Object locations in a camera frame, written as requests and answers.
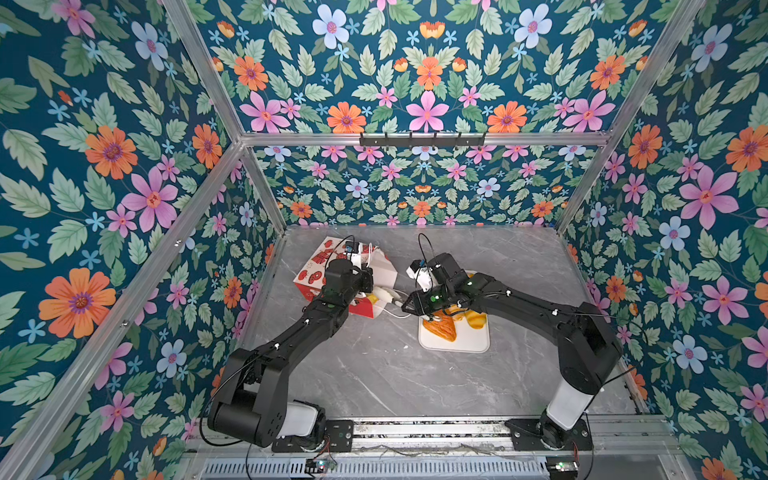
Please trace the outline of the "orange brown fake croissant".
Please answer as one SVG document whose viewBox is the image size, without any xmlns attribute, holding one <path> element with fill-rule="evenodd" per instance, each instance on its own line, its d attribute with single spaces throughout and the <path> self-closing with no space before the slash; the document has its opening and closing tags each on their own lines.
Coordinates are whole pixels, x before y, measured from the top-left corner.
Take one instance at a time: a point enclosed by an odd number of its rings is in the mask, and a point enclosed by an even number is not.
<svg viewBox="0 0 768 480">
<path fill-rule="evenodd" d="M 455 320 L 450 315 L 437 313 L 422 320 L 422 326 L 437 337 L 454 342 L 457 338 Z"/>
</svg>

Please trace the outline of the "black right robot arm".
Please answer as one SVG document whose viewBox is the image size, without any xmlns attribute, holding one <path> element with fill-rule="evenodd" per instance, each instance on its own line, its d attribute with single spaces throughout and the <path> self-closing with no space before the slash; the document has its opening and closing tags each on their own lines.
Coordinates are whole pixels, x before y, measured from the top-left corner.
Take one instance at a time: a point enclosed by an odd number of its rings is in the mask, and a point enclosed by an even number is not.
<svg viewBox="0 0 768 480">
<path fill-rule="evenodd" d="M 406 313 L 433 317 L 455 306 L 509 320 L 557 347 L 561 380 L 543 413 L 544 427 L 573 430 L 623 355 L 607 315 L 590 302 L 573 306 L 535 297 L 485 273 L 467 273 L 449 253 L 413 261 L 407 275 L 419 288 L 403 302 Z"/>
</svg>

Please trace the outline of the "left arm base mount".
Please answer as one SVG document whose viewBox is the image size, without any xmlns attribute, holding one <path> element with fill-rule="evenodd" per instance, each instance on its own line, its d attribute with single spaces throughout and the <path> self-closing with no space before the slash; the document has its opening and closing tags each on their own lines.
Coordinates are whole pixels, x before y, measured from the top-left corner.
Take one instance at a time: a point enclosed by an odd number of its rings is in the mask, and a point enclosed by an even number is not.
<svg viewBox="0 0 768 480">
<path fill-rule="evenodd" d="M 274 453 L 347 453 L 352 450 L 353 420 L 329 419 L 325 409 L 311 403 L 288 403 L 286 420 L 271 444 Z"/>
</svg>

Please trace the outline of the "steel tongs with white tips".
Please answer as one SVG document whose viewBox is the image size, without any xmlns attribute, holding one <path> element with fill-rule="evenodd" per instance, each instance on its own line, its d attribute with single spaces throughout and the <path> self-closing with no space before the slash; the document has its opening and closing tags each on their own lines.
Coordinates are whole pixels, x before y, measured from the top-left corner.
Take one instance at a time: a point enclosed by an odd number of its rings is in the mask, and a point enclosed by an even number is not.
<svg viewBox="0 0 768 480">
<path fill-rule="evenodd" d="M 381 286 L 375 286 L 372 294 L 376 296 L 379 301 L 390 303 L 398 307 L 402 307 L 408 298 L 407 293 Z"/>
</svg>

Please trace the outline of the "red printed white paper bag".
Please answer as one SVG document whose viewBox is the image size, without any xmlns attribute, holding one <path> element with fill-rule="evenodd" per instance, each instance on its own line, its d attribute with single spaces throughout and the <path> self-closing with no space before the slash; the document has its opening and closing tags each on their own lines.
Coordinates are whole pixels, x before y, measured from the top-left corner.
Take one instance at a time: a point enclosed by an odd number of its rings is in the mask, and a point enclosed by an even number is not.
<svg viewBox="0 0 768 480">
<path fill-rule="evenodd" d="M 372 293 L 359 293 L 351 297 L 344 296 L 341 292 L 341 259 L 349 260 L 346 252 L 346 243 L 349 240 L 355 239 L 351 236 L 325 238 L 296 274 L 293 284 L 309 301 L 321 296 L 346 301 L 351 314 L 374 319 L 390 303 L 379 301 Z M 373 269 L 374 287 L 381 286 L 395 290 L 398 273 L 381 248 L 373 246 L 375 251 L 370 267 Z"/>
</svg>

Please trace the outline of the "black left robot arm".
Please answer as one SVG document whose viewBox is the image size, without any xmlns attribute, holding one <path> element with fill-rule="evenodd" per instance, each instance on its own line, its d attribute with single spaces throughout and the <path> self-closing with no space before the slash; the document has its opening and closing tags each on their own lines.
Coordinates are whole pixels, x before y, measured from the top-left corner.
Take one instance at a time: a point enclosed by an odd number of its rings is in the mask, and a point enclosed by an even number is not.
<svg viewBox="0 0 768 480">
<path fill-rule="evenodd" d="M 210 430 L 258 447 L 288 437 L 311 447 L 323 441 L 324 409 L 289 400 L 289 378 L 316 347 L 340 330 L 357 295 L 374 287 L 373 269 L 347 259 L 331 261 L 325 279 L 299 320 L 277 338 L 230 355 L 210 402 Z"/>
</svg>

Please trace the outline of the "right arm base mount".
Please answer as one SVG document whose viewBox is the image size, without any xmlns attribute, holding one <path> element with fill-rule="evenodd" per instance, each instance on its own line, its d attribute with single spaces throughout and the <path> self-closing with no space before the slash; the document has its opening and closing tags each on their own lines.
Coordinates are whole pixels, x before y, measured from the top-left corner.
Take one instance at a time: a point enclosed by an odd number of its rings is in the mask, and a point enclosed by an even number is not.
<svg viewBox="0 0 768 480">
<path fill-rule="evenodd" d="M 510 418 L 504 422 L 504 426 L 510 432 L 516 451 L 589 451 L 594 447 L 585 414 L 581 415 L 571 429 L 559 426 L 546 412 L 538 418 Z"/>
</svg>

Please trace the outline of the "long spiral fake bread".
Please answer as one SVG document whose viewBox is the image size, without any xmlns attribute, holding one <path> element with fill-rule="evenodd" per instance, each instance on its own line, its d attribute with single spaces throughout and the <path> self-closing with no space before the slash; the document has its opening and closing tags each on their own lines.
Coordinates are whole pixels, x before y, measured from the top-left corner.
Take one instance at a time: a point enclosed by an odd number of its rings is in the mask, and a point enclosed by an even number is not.
<svg viewBox="0 0 768 480">
<path fill-rule="evenodd" d="M 450 307 L 444 310 L 445 314 L 453 321 L 462 321 L 466 318 L 467 310 L 459 307 Z"/>
</svg>

